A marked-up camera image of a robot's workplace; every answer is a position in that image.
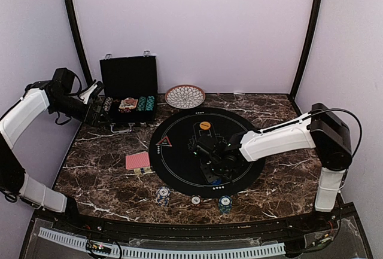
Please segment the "blue small blind button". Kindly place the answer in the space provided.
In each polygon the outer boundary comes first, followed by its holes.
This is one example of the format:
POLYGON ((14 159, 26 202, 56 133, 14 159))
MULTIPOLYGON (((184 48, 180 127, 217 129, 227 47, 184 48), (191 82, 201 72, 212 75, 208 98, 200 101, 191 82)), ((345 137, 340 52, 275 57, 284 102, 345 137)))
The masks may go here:
POLYGON ((212 182, 212 185, 219 185, 221 184, 221 182, 222 182, 221 178, 218 178, 212 182))

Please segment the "orange big blind button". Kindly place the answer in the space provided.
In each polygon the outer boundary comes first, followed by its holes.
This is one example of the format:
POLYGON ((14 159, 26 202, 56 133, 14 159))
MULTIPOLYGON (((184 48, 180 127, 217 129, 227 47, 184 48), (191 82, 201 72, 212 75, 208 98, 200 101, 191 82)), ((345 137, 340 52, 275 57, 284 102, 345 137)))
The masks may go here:
POLYGON ((199 127, 202 130, 209 130, 211 128, 211 123, 208 121, 202 121, 202 122, 200 122, 199 127))

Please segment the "blue green chip stack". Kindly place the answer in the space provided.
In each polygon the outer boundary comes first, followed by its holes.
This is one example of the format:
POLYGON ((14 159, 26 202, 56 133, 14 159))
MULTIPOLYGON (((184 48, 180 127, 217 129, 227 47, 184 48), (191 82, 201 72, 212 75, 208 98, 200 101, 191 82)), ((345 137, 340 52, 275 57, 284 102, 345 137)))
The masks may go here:
POLYGON ((222 214, 228 214, 232 209, 232 198, 230 196, 222 196, 218 200, 218 208, 222 214))

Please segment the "brown white chip stack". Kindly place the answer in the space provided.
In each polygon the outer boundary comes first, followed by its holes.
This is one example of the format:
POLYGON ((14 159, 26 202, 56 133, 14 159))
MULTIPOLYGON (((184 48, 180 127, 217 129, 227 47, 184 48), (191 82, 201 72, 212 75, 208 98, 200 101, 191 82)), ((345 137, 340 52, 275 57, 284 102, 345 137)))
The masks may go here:
POLYGON ((199 205, 200 203, 201 203, 201 198, 199 197, 199 196, 193 196, 192 198, 191 198, 191 203, 193 204, 193 205, 199 205))

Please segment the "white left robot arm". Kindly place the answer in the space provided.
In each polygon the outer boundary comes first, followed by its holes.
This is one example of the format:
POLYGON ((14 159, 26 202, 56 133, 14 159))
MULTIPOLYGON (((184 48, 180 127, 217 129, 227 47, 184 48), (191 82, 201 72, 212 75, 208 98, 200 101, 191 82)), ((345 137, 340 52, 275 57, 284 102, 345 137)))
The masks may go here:
POLYGON ((35 119, 46 111, 96 124, 100 109, 95 107, 94 100, 102 89, 102 83, 96 82, 74 98, 65 94, 59 80, 37 81, 28 85, 24 95, 1 117, 1 193, 11 203, 22 200, 34 208, 62 214, 61 223, 72 233, 84 228, 84 218, 78 215, 75 199, 33 179, 18 161, 14 147, 35 119))

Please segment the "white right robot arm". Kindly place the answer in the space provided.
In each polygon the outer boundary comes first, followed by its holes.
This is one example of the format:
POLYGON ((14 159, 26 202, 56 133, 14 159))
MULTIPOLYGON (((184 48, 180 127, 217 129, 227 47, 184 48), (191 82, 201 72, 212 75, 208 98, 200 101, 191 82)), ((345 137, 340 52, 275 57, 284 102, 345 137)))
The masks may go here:
POLYGON ((287 151, 313 148, 322 164, 315 211, 305 219, 310 231, 319 231, 329 220, 328 212, 335 205, 342 178, 352 163, 351 138, 348 126, 321 103, 311 111, 288 122, 267 129, 235 133, 225 143, 202 135, 193 146, 193 153, 205 156, 211 171, 227 175, 240 162, 256 162, 287 151))

